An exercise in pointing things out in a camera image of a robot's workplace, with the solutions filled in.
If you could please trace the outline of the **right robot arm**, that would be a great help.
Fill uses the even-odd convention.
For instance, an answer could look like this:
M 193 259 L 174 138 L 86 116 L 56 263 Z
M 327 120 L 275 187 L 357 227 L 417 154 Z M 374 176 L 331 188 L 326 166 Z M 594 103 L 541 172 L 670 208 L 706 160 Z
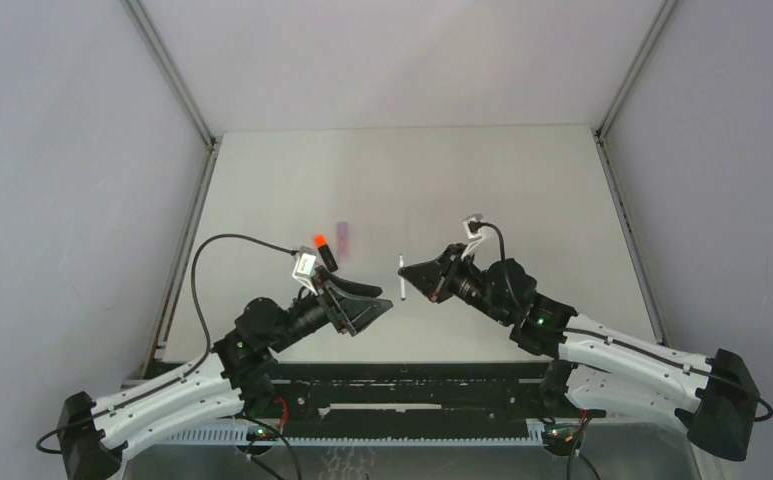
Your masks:
M 399 276 L 430 302 L 458 298 L 498 324 L 520 349 L 551 358 L 540 402 L 554 416 L 573 408 L 654 423 L 721 459 L 746 459 L 755 424 L 770 420 L 744 360 L 649 343 L 590 319 L 537 290 L 514 259 L 482 270 L 464 244 L 436 259 L 401 265 Z

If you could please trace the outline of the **white pen blue end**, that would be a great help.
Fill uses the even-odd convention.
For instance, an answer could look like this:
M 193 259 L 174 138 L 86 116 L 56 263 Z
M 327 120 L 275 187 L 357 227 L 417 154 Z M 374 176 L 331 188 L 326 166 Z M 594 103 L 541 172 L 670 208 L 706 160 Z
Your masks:
M 403 276 L 401 275 L 401 271 L 404 268 L 404 257 L 403 254 L 398 255 L 398 270 L 399 270 L 399 291 L 400 291 L 400 300 L 402 302 L 406 301 L 407 299 L 407 293 L 406 293 L 406 282 Z

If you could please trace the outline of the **pink marker pen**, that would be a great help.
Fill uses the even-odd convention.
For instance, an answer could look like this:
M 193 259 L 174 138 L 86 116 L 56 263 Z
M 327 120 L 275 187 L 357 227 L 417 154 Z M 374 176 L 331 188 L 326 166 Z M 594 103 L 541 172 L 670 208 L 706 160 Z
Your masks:
M 346 260 L 350 255 L 350 241 L 349 235 L 346 232 L 340 232 L 338 234 L 338 250 L 339 256 L 342 261 Z

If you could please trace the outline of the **orange marker pen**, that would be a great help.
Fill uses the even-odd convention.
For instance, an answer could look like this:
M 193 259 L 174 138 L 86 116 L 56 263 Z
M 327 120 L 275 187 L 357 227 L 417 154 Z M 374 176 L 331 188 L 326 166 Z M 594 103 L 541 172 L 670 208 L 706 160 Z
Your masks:
M 338 270 L 338 262 L 332 253 L 329 245 L 324 244 L 317 248 L 318 253 L 321 256 L 322 262 L 329 272 L 336 272 Z

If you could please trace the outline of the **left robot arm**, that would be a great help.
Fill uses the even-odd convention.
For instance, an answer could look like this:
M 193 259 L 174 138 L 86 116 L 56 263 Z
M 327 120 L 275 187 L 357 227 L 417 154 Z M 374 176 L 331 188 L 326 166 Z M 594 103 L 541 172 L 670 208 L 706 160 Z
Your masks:
M 313 286 L 287 308 L 253 299 L 232 331 L 174 370 L 97 399 L 84 391 L 67 398 L 56 434 L 67 477 L 108 479 L 124 461 L 182 430 L 267 414 L 277 397 L 269 377 L 275 354 L 328 325 L 355 336 L 393 306 L 381 288 L 323 267 L 316 268 Z

